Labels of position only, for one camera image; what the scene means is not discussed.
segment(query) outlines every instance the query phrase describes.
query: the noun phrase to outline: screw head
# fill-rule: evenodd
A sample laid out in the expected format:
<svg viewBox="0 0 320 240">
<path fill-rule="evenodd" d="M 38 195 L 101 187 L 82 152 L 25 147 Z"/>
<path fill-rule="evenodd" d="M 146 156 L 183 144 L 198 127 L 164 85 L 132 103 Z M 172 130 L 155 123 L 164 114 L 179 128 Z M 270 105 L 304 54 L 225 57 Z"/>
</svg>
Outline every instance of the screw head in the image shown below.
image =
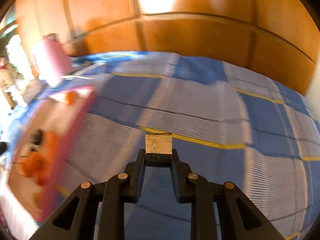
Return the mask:
<svg viewBox="0 0 320 240">
<path fill-rule="evenodd" d="M 232 182 L 226 182 L 225 184 L 224 184 L 224 186 L 226 187 L 226 188 L 228 188 L 228 189 L 233 189 L 234 187 L 235 187 L 235 184 L 233 184 Z"/>
<path fill-rule="evenodd" d="M 189 173 L 188 177 L 189 177 L 189 179 L 197 179 L 198 178 L 198 174 L 192 172 L 192 173 Z"/>
<path fill-rule="evenodd" d="M 91 185 L 90 182 L 84 181 L 81 183 L 81 188 L 88 188 L 88 187 L 90 187 L 90 185 Z"/>
<path fill-rule="evenodd" d="M 118 175 L 119 179 L 126 179 L 128 177 L 128 174 L 126 174 L 125 172 L 122 172 Z"/>
</svg>

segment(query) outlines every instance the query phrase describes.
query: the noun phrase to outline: wooden wall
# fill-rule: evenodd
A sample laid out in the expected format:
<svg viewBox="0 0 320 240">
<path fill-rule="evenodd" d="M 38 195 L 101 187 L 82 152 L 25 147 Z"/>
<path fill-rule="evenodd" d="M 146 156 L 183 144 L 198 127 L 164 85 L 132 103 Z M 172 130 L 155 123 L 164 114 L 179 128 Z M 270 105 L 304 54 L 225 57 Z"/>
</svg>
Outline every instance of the wooden wall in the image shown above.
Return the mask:
<svg viewBox="0 0 320 240">
<path fill-rule="evenodd" d="M 69 55 L 171 51 L 246 67 L 305 94 L 319 31 L 299 0 L 17 0 L 23 46 L 58 33 Z"/>
</svg>

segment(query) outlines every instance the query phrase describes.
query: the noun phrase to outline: pink bottle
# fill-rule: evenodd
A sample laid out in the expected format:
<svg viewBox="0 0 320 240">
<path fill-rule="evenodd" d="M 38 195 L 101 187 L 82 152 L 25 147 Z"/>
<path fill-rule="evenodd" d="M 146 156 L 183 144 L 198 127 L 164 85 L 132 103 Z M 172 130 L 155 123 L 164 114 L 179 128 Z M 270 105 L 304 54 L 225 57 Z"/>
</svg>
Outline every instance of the pink bottle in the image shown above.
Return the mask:
<svg viewBox="0 0 320 240">
<path fill-rule="evenodd" d="M 33 46 L 33 55 L 41 75 L 51 87 L 58 86 L 62 80 L 60 76 L 67 75 L 72 69 L 55 33 L 50 33 L 38 41 Z"/>
</svg>

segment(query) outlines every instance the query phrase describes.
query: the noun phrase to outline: triangular cutout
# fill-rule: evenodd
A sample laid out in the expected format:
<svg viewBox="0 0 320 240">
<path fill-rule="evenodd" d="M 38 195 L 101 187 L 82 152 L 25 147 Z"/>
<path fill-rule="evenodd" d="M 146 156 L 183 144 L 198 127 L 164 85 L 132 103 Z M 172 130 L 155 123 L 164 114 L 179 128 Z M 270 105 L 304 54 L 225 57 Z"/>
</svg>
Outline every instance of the triangular cutout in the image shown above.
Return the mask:
<svg viewBox="0 0 320 240">
<path fill-rule="evenodd" d="M 238 205 L 238 209 L 245 230 L 251 230 L 262 226 L 260 220 L 256 217 L 252 210 L 243 202 L 241 198 L 236 198 L 236 203 Z"/>
<path fill-rule="evenodd" d="M 55 218 L 55 220 L 53 221 L 53 225 L 65 230 L 69 230 L 71 228 L 73 218 L 75 217 L 79 201 L 79 197 L 74 198 L 70 202 L 70 204 L 60 213 L 60 215 Z"/>
</svg>

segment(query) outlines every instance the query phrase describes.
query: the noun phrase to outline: white wall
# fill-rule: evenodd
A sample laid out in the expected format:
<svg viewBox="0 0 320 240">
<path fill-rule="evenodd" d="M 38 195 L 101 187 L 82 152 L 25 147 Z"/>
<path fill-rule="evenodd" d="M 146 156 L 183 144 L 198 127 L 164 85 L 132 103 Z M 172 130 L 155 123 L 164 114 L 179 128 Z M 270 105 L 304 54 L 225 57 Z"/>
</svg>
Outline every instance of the white wall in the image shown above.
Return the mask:
<svg viewBox="0 0 320 240">
<path fill-rule="evenodd" d="M 316 69 L 308 88 L 306 98 L 310 102 L 310 107 L 315 112 L 314 118 L 320 120 L 320 51 L 318 53 Z"/>
</svg>

